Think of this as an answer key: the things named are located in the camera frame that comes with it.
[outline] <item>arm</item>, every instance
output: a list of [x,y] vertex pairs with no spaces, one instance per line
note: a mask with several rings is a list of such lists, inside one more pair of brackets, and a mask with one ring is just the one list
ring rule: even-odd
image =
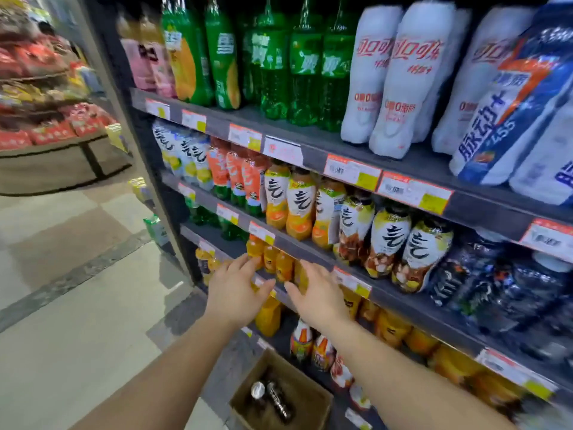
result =
[[251,289],[257,262],[247,262],[244,254],[219,267],[203,316],[72,430],[182,430],[219,354],[233,333],[253,320],[275,286],[273,279],[256,293]]
[[298,313],[332,340],[358,384],[391,430],[514,429],[505,417],[384,344],[348,318],[342,291],[324,267],[301,261],[309,285],[304,296],[285,284]]

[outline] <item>right hand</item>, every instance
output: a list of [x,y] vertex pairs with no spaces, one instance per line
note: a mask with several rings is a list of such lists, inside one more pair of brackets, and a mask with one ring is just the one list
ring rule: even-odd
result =
[[305,260],[300,264],[308,277],[306,294],[303,296],[292,282],[285,282],[285,289],[300,317],[328,336],[338,321],[349,319],[342,290],[334,274],[322,265]]

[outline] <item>zero sugar coca-cola bottle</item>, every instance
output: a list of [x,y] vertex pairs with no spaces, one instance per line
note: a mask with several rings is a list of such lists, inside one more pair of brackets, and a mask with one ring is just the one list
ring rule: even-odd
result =
[[373,6],[362,12],[354,40],[346,113],[340,130],[340,137],[345,142],[366,143],[374,129],[402,15],[401,6]]
[[432,84],[432,88],[422,104],[422,110],[416,118],[414,125],[414,138],[412,143],[419,143],[426,140],[430,128],[432,127],[432,120],[436,105],[441,96],[441,91],[444,83],[450,78],[454,72],[455,63],[460,57],[460,47],[468,33],[468,26],[472,19],[472,10],[460,8],[455,10],[454,26],[448,36],[446,48],[443,51],[443,60],[438,73]]
[[382,109],[369,141],[377,155],[401,159],[408,152],[454,16],[454,3],[433,0],[417,1],[404,14],[384,83]]
[[528,7],[492,7],[483,17],[455,77],[446,111],[432,133],[434,151],[452,155],[460,145],[498,65],[533,14]]

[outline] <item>hand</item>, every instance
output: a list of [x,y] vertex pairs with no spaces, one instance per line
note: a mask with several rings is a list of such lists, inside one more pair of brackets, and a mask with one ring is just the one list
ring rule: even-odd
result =
[[209,281],[204,316],[224,322],[233,330],[253,321],[276,282],[275,279],[265,281],[257,292],[251,288],[250,282],[260,261],[259,258],[247,261],[246,253],[236,260],[225,261]]
[[315,329],[328,336],[339,320],[348,320],[348,309],[342,290],[334,274],[319,264],[301,260],[308,276],[308,289],[303,296],[292,282],[285,282],[290,300],[301,318]]

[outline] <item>left hand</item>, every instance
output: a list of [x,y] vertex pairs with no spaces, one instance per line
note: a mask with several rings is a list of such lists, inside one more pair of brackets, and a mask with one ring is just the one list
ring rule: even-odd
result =
[[224,322],[233,330],[248,325],[267,301],[275,279],[265,281],[255,292],[250,285],[260,259],[247,260],[244,253],[225,261],[211,276],[204,316]]

